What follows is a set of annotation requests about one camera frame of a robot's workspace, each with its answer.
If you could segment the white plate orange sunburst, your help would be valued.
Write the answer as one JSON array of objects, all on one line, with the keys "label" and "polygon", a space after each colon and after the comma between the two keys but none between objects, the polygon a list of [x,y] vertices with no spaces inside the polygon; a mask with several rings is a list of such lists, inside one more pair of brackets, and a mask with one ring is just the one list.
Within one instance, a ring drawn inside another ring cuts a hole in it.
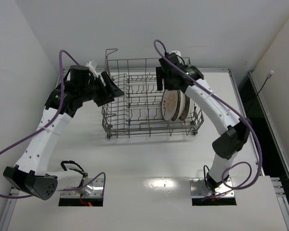
[{"label": "white plate orange sunburst", "polygon": [[177,108],[178,92],[176,90],[165,90],[161,101],[161,115],[163,120],[170,121]]}]

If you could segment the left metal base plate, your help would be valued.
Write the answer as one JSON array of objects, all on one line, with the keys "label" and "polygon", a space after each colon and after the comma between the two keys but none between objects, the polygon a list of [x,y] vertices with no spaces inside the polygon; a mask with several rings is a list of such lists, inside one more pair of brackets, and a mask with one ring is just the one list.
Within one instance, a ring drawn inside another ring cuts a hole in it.
[{"label": "left metal base plate", "polygon": [[89,199],[103,199],[104,198],[105,179],[97,178],[82,189],[75,190],[76,193]]}]

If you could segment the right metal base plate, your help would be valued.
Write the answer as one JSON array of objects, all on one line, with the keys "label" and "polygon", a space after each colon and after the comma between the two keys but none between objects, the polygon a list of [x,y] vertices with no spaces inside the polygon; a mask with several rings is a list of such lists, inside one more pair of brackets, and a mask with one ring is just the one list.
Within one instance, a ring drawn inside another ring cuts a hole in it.
[{"label": "right metal base plate", "polygon": [[215,195],[219,198],[235,198],[235,193],[229,187],[224,185],[223,183],[215,189],[215,192],[212,192],[205,186],[205,182],[203,178],[190,178],[190,190],[191,197],[194,199],[201,199],[204,197],[210,197],[211,195]]}]

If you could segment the metal base plate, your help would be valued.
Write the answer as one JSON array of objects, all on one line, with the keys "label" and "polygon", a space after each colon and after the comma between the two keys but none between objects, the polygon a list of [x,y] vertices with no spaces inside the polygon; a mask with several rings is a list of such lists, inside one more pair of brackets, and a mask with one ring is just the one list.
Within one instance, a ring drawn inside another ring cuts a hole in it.
[{"label": "metal base plate", "polygon": [[235,198],[235,193],[229,187],[224,185],[223,183],[215,189],[215,192],[212,192],[205,186],[205,182],[203,178],[190,178],[190,190],[191,197],[194,199],[201,199],[204,197],[210,197],[211,195],[215,195],[219,198]]},{"label": "metal base plate", "polygon": [[97,178],[82,189],[75,190],[76,193],[89,199],[103,199],[104,198],[105,179]]}]

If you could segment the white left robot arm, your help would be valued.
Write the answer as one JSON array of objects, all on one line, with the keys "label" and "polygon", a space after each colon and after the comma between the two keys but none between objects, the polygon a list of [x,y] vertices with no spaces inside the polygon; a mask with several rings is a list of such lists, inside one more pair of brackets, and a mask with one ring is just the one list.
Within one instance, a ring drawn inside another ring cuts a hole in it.
[{"label": "white left robot arm", "polygon": [[6,167],[3,175],[16,189],[48,200],[55,191],[83,191],[89,184],[88,174],[82,168],[63,167],[62,171],[47,170],[60,135],[83,106],[94,101],[97,106],[123,96],[106,71],[95,77],[90,68],[72,65],[70,79],[63,81],[49,95],[40,124],[23,155],[13,167]]}]

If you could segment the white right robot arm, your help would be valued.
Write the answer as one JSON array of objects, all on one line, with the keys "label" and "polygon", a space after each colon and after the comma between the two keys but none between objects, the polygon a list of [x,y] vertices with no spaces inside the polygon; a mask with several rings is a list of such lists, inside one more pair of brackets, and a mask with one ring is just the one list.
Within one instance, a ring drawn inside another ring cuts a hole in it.
[{"label": "white right robot arm", "polygon": [[220,135],[213,143],[214,160],[205,177],[207,188],[214,192],[229,177],[229,168],[243,145],[249,131],[239,116],[214,98],[204,75],[195,67],[181,63],[174,52],[165,53],[156,68],[158,89],[180,90],[192,99],[208,116]]}]

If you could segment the aluminium frame rail right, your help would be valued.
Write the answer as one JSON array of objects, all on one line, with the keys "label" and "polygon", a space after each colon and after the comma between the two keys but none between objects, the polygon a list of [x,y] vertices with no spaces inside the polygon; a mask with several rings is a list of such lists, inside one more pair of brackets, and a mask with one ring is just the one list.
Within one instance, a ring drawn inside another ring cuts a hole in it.
[{"label": "aluminium frame rail right", "polygon": [[246,115],[252,121],[252,126],[260,142],[263,171],[265,175],[271,177],[277,200],[289,229],[289,166],[277,144],[259,93],[260,91],[256,89],[251,74],[248,74],[241,86],[240,94],[244,100]]}]

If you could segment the floral plate brown rim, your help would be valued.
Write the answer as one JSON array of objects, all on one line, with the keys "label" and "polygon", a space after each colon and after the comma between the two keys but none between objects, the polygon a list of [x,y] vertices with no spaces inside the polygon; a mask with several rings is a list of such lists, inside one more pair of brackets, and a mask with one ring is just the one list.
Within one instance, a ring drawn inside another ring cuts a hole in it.
[{"label": "floral plate brown rim", "polygon": [[177,93],[177,104],[176,104],[176,108],[174,111],[174,115],[171,118],[171,121],[176,121],[179,119],[179,117],[181,116],[181,113],[183,112],[184,105],[185,105],[185,94],[183,94],[179,90],[176,90],[176,93]]},{"label": "floral plate brown rim", "polygon": [[181,121],[185,121],[188,117],[190,117],[191,113],[194,110],[194,106],[195,106],[195,102],[191,98],[189,98],[188,96],[185,96],[184,109],[183,109],[183,112],[181,113],[181,116],[179,117],[179,119]]}]

